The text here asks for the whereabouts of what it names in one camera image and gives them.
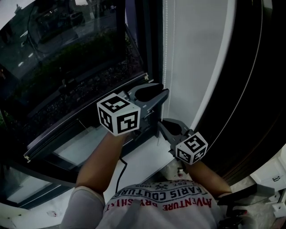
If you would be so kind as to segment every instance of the sleeve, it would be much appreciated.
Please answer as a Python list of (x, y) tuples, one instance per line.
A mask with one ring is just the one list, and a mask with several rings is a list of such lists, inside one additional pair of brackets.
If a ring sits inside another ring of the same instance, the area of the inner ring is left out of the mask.
[(87, 187), (77, 187), (71, 194), (60, 229), (95, 229), (104, 207), (101, 195)]

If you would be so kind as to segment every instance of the white t-shirt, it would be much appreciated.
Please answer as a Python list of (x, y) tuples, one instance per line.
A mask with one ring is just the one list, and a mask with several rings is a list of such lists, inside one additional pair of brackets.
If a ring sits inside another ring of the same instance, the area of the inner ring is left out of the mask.
[[(127, 212), (132, 204), (138, 206)], [(190, 180), (131, 185), (107, 203), (96, 192), (76, 188), (61, 229), (217, 228), (223, 212), (207, 190)]]

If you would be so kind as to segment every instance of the forearm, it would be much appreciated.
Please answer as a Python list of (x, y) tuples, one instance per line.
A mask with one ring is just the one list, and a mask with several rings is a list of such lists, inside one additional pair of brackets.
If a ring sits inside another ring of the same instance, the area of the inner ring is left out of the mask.
[(81, 168), (76, 187), (85, 186), (102, 194), (109, 186), (125, 138), (108, 133)]
[(224, 193), (231, 193), (231, 188), (226, 181), (201, 161), (193, 165), (185, 165), (192, 180), (204, 186), (213, 197), (218, 197)]

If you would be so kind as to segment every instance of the person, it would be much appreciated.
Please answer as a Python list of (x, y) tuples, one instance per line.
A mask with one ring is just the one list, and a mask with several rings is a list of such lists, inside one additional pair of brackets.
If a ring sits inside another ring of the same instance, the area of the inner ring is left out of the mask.
[(111, 5), (111, 7), (110, 7), (110, 12), (111, 12), (111, 13), (114, 13), (114, 12), (115, 12), (115, 6), (114, 6), (114, 5)]
[(186, 164), (192, 180), (139, 184), (105, 203), (126, 135), (108, 133), (81, 168), (61, 229), (217, 228), (223, 212), (214, 197), (229, 185), (204, 163)]

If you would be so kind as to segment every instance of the cable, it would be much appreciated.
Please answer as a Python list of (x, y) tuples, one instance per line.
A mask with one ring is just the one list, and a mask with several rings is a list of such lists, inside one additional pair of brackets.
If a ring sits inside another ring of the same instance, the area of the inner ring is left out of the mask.
[(117, 184), (116, 184), (116, 189), (115, 189), (115, 193), (118, 192), (118, 185), (119, 185), (120, 178), (122, 177), (122, 175), (123, 175), (125, 169), (127, 168), (127, 162), (124, 161), (124, 160), (122, 159), (122, 157), (120, 157), (119, 159), (120, 159), (121, 162), (124, 164), (124, 168), (122, 169), (122, 171), (121, 171), (121, 173), (120, 173), (120, 175), (119, 175), (119, 177), (118, 177)]
[(32, 9), (31, 9), (31, 11), (29, 13), (29, 17), (28, 17), (28, 21), (27, 21), (27, 32), (28, 32), (28, 35), (29, 35), (29, 23), (30, 23), (31, 14), (32, 14), (32, 11), (33, 11), (34, 7), (35, 7), (35, 2), (33, 2), (33, 6), (32, 6)]

